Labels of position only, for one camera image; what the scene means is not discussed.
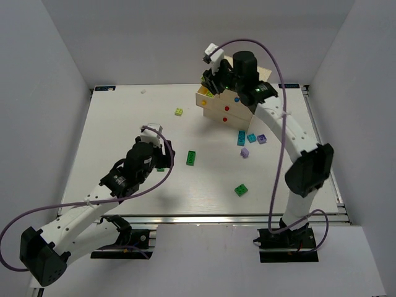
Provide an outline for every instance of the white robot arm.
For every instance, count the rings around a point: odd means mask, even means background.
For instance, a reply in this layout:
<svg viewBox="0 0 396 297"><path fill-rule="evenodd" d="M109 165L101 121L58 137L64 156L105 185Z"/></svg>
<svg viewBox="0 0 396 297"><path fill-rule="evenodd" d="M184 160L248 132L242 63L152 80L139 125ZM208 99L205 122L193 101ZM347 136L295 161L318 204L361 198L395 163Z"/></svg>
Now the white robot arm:
<svg viewBox="0 0 396 297"><path fill-rule="evenodd" d="M159 124L147 126L162 132ZM175 152L169 148L165 145L163 154L159 136L143 129L126 158L117 161L86 196L87 205L73 207L37 231L30 227L22 233L20 260L41 286L55 282L68 265L96 249L131 244L132 228L127 221L119 215L102 217L122 202L94 201L112 201L138 191L154 168L170 167Z"/></svg>
<svg viewBox="0 0 396 297"><path fill-rule="evenodd" d="M224 59L222 49L211 44L205 51L204 61L211 65L202 75L202 85L214 95L224 89L238 94L241 103L262 120L282 141L283 103L277 91L267 82L259 80L257 59L250 51L233 55L233 67ZM278 236L278 244L270 232L270 245L296 246L308 229L308 215L313 199L323 182L329 177L334 150L329 144L321 145L310 138L300 125L287 115L285 149L292 167L285 175L290 189L288 204L280 221L280 228L289 229Z"/></svg>

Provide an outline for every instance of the teal lego brick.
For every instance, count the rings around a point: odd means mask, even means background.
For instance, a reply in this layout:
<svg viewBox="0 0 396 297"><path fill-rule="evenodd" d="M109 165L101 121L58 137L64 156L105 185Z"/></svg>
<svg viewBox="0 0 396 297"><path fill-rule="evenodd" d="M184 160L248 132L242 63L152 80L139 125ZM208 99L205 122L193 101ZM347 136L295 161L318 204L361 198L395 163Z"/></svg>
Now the teal lego brick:
<svg viewBox="0 0 396 297"><path fill-rule="evenodd" d="M242 196L243 194L245 194L248 190L247 190L247 187L246 187L244 184L242 184L242 185L236 187L234 191L235 191L235 193L236 193L238 196L241 197L241 196Z"/></svg>
<svg viewBox="0 0 396 297"><path fill-rule="evenodd" d="M187 154L187 162L188 166L194 166L194 162L196 160L196 153L193 150L189 150Z"/></svg>
<svg viewBox="0 0 396 297"><path fill-rule="evenodd" d="M245 131L239 131L238 132L238 143L237 143L237 145L240 145L240 146L243 147L245 145L245 137L246 137Z"/></svg>

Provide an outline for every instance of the drawer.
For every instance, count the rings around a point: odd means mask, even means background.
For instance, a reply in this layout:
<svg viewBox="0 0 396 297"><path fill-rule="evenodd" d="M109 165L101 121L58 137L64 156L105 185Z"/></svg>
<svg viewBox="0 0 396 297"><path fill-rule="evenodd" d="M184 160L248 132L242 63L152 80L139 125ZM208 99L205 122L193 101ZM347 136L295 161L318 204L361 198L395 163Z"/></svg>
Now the drawer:
<svg viewBox="0 0 396 297"><path fill-rule="evenodd" d="M204 116L238 130L247 131L250 126L250 121L245 121L222 111L204 109Z"/></svg>
<svg viewBox="0 0 396 297"><path fill-rule="evenodd" d="M212 110L222 111L225 114L230 114L236 116L237 118L243 119L245 121L250 121L252 119L252 112L244 106L242 103L239 104L229 104L221 99L214 100Z"/></svg>

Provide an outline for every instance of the white tabletop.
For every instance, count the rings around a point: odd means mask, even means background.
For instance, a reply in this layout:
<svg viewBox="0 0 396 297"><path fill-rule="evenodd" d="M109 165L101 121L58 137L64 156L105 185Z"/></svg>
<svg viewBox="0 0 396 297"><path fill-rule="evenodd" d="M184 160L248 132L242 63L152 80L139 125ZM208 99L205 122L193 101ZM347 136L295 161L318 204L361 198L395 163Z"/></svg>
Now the white tabletop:
<svg viewBox="0 0 396 297"><path fill-rule="evenodd" d="M82 200L124 158L147 123L163 126L164 136L176 151L174 170L165 184L143 197L125 201L111 211L121 215L249 215L267 214L280 143L268 127L253 117L248 133L265 134L266 144L246 148L247 159L236 145L238 131L215 123L196 106L199 85L131 85L114 91L94 92L75 163L63 202ZM300 89L288 89L288 111L314 137L314 129ZM175 116L182 108L181 117ZM187 152L196 151L194 166L186 166ZM285 155L274 212L283 213L288 198L284 180L291 161ZM164 177L154 171L141 185L148 189ZM249 189L238 197L234 188ZM337 212L337 198L330 181L316 196L312 209Z"/></svg>
<svg viewBox="0 0 396 297"><path fill-rule="evenodd" d="M314 228L317 241L324 227ZM99 260L67 268L44 297L320 296L385 294L361 227L330 227L316 263L260 263L254 227L161 225L150 260ZM33 280L31 287L39 287Z"/></svg>

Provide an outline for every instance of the blue lego brick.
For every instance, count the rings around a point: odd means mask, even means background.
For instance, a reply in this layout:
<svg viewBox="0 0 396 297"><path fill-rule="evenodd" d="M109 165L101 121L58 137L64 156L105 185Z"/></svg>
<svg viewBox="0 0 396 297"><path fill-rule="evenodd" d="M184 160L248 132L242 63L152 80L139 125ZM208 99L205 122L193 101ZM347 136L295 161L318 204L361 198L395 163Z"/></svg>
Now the blue lego brick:
<svg viewBox="0 0 396 297"><path fill-rule="evenodd" d="M245 131L239 131L238 132L238 143L237 143L237 145L240 145L242 147L245 145L245 135L246 135Z"/></svg>
<svg viewBox="0 0 396 297"><path fill-rule="evenodd" d="M249 134L249 135L247 136L247 139L248 139L248 141L249 141L250 143L255 142L255 141L256 141L256 135L254 135L254 133Z"/></svg>

